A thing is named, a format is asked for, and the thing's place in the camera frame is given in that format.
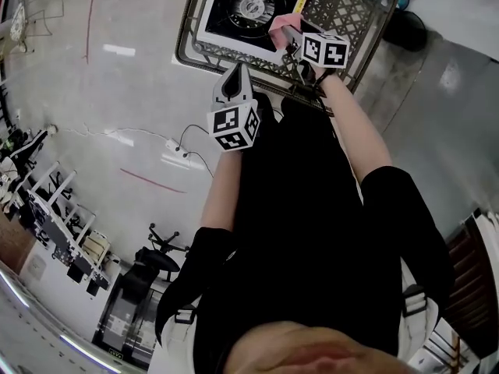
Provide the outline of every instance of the white cube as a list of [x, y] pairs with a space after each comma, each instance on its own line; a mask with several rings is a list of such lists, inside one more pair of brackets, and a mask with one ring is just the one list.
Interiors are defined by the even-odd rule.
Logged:
[[260, 127], [257, 106], [257, 100], [249, 100], [209, 112], [207, 119], [210, 137], [214, 137], [224, 151], [250, 148]]
[[302, 59], [321, 68], [346, 68], [350, 42], [334, 34], [308, 34], [302, 38]]

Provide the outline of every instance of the light strip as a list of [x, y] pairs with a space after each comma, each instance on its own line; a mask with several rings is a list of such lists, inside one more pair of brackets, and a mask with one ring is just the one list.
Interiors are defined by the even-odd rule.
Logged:
[[2, 370], [4, 374], [16, 374], [14, 370], [12, 370], [12, 367], [10, 367], [9, 363], [7, 363], [1, 357], [0, 357], [0, 370]]
[[90, 353], [88, 353], [87, 351], [85, 351], [85, 349], [83, 349], [82, 347], [80, 347], [78, 344], [75, 344], [72, 340], [70, 340], [66, 335], [61, 335], [61, 339], [63, 339], [65, 342], [67, 342], [68, 344], [70, 344], [72, 347], [74, 347], [76, 350], [80, 351], [81, 353], [83, 353], [84, 355], [86, 355], [87, 357], [91, 358], [94, 362], [102, 365], [103, 367], [105, 367], [106, 369], [108, 370], [111, 370], [113, 372], [116, 372], [117, 374], [119, 374], [121, 371], [119, 371], [118, 369], [115, 369], [114, 367], [112, 367], [111, 365], [109, 365], [108, 363], [104, 363], [102, 360], [100, 360], [99, 358], [96, 358], [95, 356], [91, 355]]
[[21, 294], [16, 290], [16, 288], [12, 285], [12, 283], [9, 281], [6, 275], [2, 271], [0, 271], [0, 276], [2, 276], [4, 282], [9, 286], [10, 291], [14, 293], [14, 295], [21, 301], [23, 305], [25, 305], [27, 308], [30, 306], [26, 302], [26, 300], [21, 296]]

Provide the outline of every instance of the person's right forearm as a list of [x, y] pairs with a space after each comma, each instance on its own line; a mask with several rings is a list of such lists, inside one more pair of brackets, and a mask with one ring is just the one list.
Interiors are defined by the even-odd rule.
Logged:
[[333, 110], [346, 154], [359, 183], [371, 171], [391, 166], [390, 154], [380, 133], [343, 81], [336, 75], [328, 76], [321, 86]]

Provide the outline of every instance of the white wall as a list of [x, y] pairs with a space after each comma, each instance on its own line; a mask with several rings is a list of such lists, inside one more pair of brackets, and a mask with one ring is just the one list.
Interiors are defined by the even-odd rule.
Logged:
[[[92, 296], [87, 293], [88, 282], [82, 280], [77, 284], [66, 275], [68, 267], [52, 259], [54, 248], [52, 243], [45, 249], [37, 242], [31, 249], [19, 277], [48, 311], [82, 338], [92, 341], [109, 293], [119, 274], [119, 265], [113, 263], [110, 267], [109, 289], [105, 291], [101, 288], [96, 296]], [[40, 280], [28, 271], [35, 255], [39, 255], [46, 263]]]

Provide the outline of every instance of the black cable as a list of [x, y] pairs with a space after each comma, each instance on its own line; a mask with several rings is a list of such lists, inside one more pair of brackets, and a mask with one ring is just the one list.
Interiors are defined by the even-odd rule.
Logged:
[[278, 111], [277, 109], [275, 108], [272, 108], [274, 111], [276, 111], [280, 116], [281, 118], [284, 118], [284, 115], [282, 114], [282, 112]]
[[192, 153], [196, 154], [199, 158], [201, 158], [201, 160], [204, 162], [204, 165], [206, 166], [206, 169], [210, 172], [211, 177], [213, 177], [213, 173], [211, 172], [210, 167], [208, 166], [204, 158], [201, 157], [200, 153], [197, 153], [196, 151], [189, 151], [188, 153], [184, 153], [184, 158], [187, 158]]
[[182, 146], [182, 139], [184, 138], [184, 134], [186, 134], [187, 129], [188, 129], [188, 128], [190, 128], [191, 126], [194, 126], [195, 128], [201, 129], [201, 130], [203, 130], [203, 132], [205, 132], [206, 134], [210, 135], [210, 133], [208, 133], [208, 131], [207, 131], [207, 130], [203, 129], [203, 128], [202, 128], [201, 126], [199, 126], [199, 125], [195, 125], [195, 124], [193, 124], [193, 123], [192, 123], [192, 124], [188, 125], [188, 126], [184, 129], [184, 131], [182, 132], [182, 135], [180, 136], [180, 141], [179, 141], [179, 145], [180, 145], [180, 146]]

